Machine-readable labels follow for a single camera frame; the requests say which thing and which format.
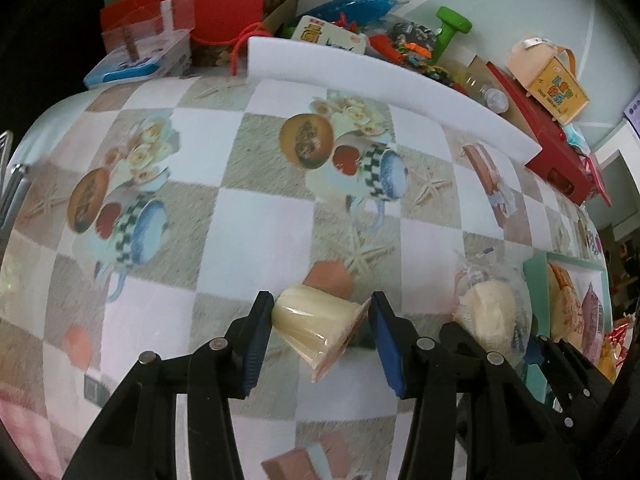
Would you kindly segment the red peanut snack bag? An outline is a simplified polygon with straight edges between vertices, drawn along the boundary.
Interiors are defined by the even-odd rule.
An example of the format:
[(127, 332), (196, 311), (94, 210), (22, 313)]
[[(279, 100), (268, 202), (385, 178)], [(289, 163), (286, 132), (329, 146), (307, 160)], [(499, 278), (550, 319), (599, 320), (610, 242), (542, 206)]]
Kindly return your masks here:
[(613, 329), (604, 336), (603, 354), (614, 362), (622, 362), (626, 358), (633, 329), (634, 318), (630, 315), (615, 321)]

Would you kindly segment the beige swiss roll packet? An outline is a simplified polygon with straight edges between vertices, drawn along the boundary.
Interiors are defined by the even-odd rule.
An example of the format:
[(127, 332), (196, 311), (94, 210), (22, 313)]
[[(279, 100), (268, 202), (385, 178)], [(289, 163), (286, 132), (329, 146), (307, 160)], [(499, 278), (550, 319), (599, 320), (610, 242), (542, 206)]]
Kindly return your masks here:
[(584, 315), (577, 290), (570, 274), (554, 263), (547, 264), (550, 336), (558, 342), (564, 339), (582, 351)]

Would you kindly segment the round bun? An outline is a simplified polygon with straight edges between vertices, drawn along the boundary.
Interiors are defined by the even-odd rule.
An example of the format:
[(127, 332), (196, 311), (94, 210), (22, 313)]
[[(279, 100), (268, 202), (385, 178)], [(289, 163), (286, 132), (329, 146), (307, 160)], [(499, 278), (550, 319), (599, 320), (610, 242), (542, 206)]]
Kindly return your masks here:
[(452, 316), (485, 350), (512, 366), (523, 361), (533, 322), (528, 287), (522, 270), (494, 248), (458, 261)]

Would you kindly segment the yellow cake packet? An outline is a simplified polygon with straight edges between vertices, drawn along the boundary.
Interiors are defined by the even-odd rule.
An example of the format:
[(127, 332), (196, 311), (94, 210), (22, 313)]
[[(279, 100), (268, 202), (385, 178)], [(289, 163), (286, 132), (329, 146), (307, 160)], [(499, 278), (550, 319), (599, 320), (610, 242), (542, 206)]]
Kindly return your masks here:
[(617, 344), (605, 339), (602, 344), (598, 370), (610, 382), (615, 382), (617, 378)]

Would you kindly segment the pink snack packet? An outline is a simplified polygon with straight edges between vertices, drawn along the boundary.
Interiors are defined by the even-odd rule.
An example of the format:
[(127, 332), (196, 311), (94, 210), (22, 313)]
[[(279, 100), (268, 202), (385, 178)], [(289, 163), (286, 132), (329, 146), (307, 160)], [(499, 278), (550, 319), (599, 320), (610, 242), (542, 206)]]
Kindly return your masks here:
[(602, 301), (590, 284), (582, 300), (584, 332), (582, 333), (582, 354), (593, 365), (600, 360), (604, 335), (604, 309)]

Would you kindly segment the teal rimmed white tray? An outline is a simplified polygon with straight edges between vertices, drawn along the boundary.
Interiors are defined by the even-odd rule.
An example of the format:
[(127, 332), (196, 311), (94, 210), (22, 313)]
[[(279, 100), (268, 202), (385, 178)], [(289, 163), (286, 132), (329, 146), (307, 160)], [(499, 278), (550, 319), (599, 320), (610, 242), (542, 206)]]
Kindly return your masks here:
[[(611, 297), (608, 292), (608, 274), (606, 274), (605, 267), (582, 259), (556, 254), (555, 252), (542, 252), (534, 258), (525, 261), (523, 264), (530, 303), (533, 308), (530, 338), (545, 336), (552, 339), (550, 336), (548, 263), (557, 264), (567, 270), (577, 290), (578, 302), (580, 304), (582, 304), (582, 300), (585, 298), (589, 285), (593, 284), (593, 288), (602, 301), (604, 309), (604, 340), (604, 336), (610, 332), (613, 327)], [(533, 393), (535, 399), (540, 402), (544, 402), (547, 399), (550, 387), (547, 385), (544, 375), (541, 374), (537, 367), (533, 367), (533, 365), (528, 365), (527, 363), (525, 383), (528, 390)]]

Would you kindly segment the red patterned pouch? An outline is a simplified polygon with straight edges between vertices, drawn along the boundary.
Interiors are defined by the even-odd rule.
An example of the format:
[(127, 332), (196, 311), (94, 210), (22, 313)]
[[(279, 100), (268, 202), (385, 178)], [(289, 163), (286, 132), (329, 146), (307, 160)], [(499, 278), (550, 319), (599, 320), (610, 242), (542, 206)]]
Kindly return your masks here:
[(586, 200), (592, 200), (593, 198), (600, 196), (605, 203), (605, 206), (612, 207), (611, 197), (606, 192), (604, 180), (602, 178), (600, 166), (598, 162), (590, 155), (582, 156), (582, 164), (585, 167), (587, 178), (590, 182), (589, 192)]

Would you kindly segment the large red gift box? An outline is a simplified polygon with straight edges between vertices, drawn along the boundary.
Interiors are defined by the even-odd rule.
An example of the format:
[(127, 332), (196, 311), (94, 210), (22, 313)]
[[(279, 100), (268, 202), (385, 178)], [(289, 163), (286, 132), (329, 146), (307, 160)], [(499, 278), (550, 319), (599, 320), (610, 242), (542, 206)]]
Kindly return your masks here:
[(541, 151), (526, 167), (576, 205), (585, 203), (598, 194), (593, 178), (578, 154), (566, 143), (564, 131), (550, 114), (504, 70), (487, 62), (487, 69), (502, 85), (516, 108), (516, 125), (534, 138)]

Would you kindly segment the white shelf unit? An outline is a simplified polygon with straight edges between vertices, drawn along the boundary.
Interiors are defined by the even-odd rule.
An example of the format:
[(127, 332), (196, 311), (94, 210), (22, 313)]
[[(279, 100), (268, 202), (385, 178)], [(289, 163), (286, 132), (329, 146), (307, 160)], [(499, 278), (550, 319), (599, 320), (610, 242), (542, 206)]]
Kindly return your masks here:
[(598, 229), (617, 226), (639, 211), (639, 136), (623, 119), (594, 154), (611, 205), (598, 196), (587, 203), (587, 209)]

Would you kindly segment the wet wipes pack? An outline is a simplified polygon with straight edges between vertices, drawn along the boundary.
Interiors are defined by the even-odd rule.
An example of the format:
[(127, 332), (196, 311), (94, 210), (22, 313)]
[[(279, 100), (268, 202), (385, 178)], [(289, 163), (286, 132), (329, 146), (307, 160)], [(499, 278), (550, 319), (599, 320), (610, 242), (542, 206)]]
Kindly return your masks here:
[(582, 130), (572, 122), (562, 127), (566, 143), (579, 155), (588, 156), (591, 152)]

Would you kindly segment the clear bottle white cap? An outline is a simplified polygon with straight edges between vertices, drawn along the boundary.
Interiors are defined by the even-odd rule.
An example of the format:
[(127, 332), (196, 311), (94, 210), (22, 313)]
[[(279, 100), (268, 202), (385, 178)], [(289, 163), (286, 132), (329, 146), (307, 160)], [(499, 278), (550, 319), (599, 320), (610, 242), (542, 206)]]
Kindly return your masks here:
[(498, 115), (509, 110), (508, 97), (490, 81), (478, 78), (471, 73), (466, 73), (461, 77), (460, 84), (471, 99), (483, 104), (488, 110)]

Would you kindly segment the smartphone on stand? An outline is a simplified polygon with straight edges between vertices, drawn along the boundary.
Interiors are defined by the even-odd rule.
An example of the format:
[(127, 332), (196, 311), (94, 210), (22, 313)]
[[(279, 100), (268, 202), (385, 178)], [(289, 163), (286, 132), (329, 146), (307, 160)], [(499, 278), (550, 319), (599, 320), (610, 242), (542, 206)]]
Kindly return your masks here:
[(1, 232), (9, 232), (14, 225), (21, 203), (29, 189), (29, 166), (15, 164), (10, 166), (13, 133), (6, 130), (1, 133)]

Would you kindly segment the toy pile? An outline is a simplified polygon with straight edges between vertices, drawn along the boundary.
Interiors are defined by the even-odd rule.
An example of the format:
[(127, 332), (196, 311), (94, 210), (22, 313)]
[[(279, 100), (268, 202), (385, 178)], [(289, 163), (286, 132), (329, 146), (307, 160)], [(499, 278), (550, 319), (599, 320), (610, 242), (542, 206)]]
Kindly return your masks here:
[(447, 71), (434, 61), (436, 34), (426, 26), (410, 21), (382, 22), (366, 35), (369, 46), (384, 60), (444, 84), (448, 81)]

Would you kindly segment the cardboard toy box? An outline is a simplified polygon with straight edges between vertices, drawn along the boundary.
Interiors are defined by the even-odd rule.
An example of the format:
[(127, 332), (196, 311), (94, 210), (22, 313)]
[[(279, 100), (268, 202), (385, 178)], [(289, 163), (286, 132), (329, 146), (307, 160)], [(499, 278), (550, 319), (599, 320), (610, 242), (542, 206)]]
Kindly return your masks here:
[[(382, 22), (395, 23), (399, 21), (410, 21), (406, 18), (398, 18), (392, 11), (379, 21), (367, 24), (366, 26), (357, 26), (355, 23), (347, 25), (344, 18), (333, 24), (367, 37), (366, 32)], [(384, 60), (381, 55), (373, 51), (369, 46), (369, 41), (366, 53), (363, 55), (388, 62)], [(451, 47), (451, 42), (442, 57), (435, 62), (435, 64), (446, 70), (449, 74), (449, 79), (446, 84), (443, 82), (440, 82), (440, 84), (456, 90), (468, 98), (470, 97), (460, 84), (461, 77), (466, 73), (471, 73), (478, 78), (486, 79), (496, 88), (504, 92), (502, 85), (496, 81), (496, 78), (492, 76), (491, 72), (487, 69), (486, 61), (476, 55), (468, 55), (463, 51), (454, 51)], [(297, 84), (299, 88), (297, 90), (278, 90), (274, 92), (273, 96), (270, 96), (271, 102), (281, 103), (282, 113), (285, 115), (300, 113), (304, 116), (309, 116), (315, 114), (326, 118), (329, 122), (332, 122), (333, 125), (349, 126), (349, 128), (355, 129), (366, 136), (382, 136), (382, 134), (390, 128), (382, 118), (382, 106), (386, 104), (384, 102), (375, 101), (342, 90), (314, 86), (313, 84), (300, 84), (299, 82), (290, 82), (290, 84)], [(507, 94), (506, 96), (511, 106), (513, 102)]]

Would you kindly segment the green dumbbell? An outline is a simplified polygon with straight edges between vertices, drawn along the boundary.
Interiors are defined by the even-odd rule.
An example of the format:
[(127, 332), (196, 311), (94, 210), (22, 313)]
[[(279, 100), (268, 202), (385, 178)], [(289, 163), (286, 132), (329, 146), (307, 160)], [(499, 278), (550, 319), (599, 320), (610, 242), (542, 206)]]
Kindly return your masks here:
[(436, 12), (436, 16), (440, 19), (440, 29), (436, 34), (435, 49), (432, 56), (433, 62), (437, 62), (442, 57), (458, 32), (466, 35), (472, 29), (471, 21), (458, 12), (448, 8), (448, 6), (440, 6)]

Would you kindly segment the card game box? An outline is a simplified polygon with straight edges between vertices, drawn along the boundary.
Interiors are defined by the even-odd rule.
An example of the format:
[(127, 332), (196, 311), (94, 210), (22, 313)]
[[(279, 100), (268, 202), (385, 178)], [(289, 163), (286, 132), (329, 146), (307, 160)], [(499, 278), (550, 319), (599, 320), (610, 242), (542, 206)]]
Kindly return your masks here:
[(309, 15), (300, 19), (291, 39), (357, 54), (365, 54), (368, 46), (366, 36)]

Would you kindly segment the blue water bottle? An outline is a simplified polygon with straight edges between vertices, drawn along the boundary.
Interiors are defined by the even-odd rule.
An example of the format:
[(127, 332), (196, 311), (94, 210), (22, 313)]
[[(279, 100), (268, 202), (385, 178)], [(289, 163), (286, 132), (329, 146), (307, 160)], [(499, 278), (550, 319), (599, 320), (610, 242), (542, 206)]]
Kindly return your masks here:
[(357, 26), (379, 21), (391, 10), (406, 4), (409, 0), (331, 0), (320, 4), (306, 12), (312, 18), (325, 22), (339, 22), (344, 18), (345, 23)]

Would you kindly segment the clear plastic box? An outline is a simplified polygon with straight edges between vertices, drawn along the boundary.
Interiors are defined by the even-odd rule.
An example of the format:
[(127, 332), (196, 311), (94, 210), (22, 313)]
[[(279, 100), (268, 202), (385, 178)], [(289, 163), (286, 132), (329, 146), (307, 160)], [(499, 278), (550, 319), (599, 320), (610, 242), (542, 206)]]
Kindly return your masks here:
[(85, 86), (186, 74), (194, 26), (194, 0), (162, 0), (132, 11), (102, 32), (106, 55), (85, 76)]

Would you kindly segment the red box stack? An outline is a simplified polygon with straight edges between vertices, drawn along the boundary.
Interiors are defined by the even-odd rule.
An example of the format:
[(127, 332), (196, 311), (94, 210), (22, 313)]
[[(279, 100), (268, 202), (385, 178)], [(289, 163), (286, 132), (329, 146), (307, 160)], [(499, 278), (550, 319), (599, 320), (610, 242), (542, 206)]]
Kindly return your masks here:
[[(160, 12), (165, 0), (117, 0), (101, 10), (103, 30), (144, 22)], [(175, 18), (177, 27), (191, 26), (194, 48), (232, 46), (251, 32), (273, 35), (292, 21), (297, 0), (188, 0), (192, 9)]]

